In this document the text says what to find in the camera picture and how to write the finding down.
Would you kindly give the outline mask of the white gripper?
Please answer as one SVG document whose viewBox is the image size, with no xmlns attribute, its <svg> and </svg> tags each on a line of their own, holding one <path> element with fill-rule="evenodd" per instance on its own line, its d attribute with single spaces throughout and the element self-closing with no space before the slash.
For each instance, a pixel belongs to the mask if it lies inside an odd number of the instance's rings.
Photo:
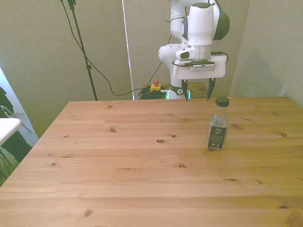
<svg viewBox="0 0 303 227">
<path fill-rule="evenodd" d="M 181 85 L 186 101 L 188 101 L 188 79 L 209 79 L 209 87 L 206 94 L 208 101 L 215 87 L 215 78 L 225 76 L 225 55 L 212 56 L 208 62 L 175 60 L 172 64 L 173 78 L 182 80 Z"/>
</svg>

